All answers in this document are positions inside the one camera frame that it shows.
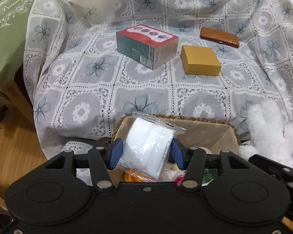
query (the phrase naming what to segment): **red label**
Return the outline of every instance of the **red label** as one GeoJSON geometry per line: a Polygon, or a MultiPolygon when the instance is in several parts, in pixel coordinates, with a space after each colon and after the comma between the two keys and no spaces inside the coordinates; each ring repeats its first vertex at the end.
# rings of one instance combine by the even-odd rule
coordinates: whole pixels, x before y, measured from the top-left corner
{"type": "Polygon", "coordinates": [[[154,48],[164,45],[167,42],[178,38],[177,36],[174,36],[170,33],[163,32],[161,30],[145,25],[133,26],[128,29],[121,30],[117,33],[137,40],[148,46],[152,46],[154,48]]]}

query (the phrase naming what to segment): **cardboard box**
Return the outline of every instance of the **cardboard box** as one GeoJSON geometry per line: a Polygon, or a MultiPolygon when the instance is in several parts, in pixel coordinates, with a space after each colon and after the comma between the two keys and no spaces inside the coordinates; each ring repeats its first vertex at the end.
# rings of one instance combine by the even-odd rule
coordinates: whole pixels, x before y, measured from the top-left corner
{"type": "Polygon", "coordinates": [[[186,74],[218,76],[221,65],[210,47],[183,45],[181,60],[186,74]]]}
{"type": "Polygon", "coordinates": [[[117,50],[156,69],[176,56],[178,37],[149,26],[138,25],[116,33],[117,50]]]}

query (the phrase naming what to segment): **white packaged item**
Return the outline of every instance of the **white packaged item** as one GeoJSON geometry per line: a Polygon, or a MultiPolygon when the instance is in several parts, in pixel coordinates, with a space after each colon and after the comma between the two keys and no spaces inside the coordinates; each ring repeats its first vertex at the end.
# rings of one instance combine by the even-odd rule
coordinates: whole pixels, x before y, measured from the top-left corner
{"type": "Polygon", "coordinates": [[[133,112],[136,118],[124,141],[124,153],[118,167],[125,172],[136,172],[157,180],[163,170],[176,132],[184,133],[185,129],[167,123],[152,115],[133,112]]]}

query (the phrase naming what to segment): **white plush toy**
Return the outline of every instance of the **white plush toy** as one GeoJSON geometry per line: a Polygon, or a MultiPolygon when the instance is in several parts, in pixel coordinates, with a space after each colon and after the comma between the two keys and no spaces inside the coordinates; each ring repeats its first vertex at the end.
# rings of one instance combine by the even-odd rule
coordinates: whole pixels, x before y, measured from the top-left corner
{"type": "Polygon", "coordinates": [[[240,146],[242,158],[258,154],[293,168],[293,122],[284,121],[276,102],[265,99],[251,106],[247,123],[253,146],[240,146]]]}

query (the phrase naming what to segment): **woven basket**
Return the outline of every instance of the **woven basket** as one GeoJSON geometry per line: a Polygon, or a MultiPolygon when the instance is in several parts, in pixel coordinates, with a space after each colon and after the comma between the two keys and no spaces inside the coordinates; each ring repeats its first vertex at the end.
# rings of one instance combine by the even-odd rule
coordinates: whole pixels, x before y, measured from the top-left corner
{"type": "MultiPolygon", "coordinates": [[[[156,116],[186,129],[184,134],[176,136],[186,148],[206,147],[213,154],[219,154],[223,149],[229,149],[234,153],[238,152],[239,136],[236,129],[228,122],[184,116],[156,116]]],[[[133,122],[133,116],[123,117],[117,124],[112,139],[121,138],[124,140],[133,122]]],[[[119,181],[124,180],[124,172],[119,169],[110,171],[110,175],[116,185],[119,181]]]]}

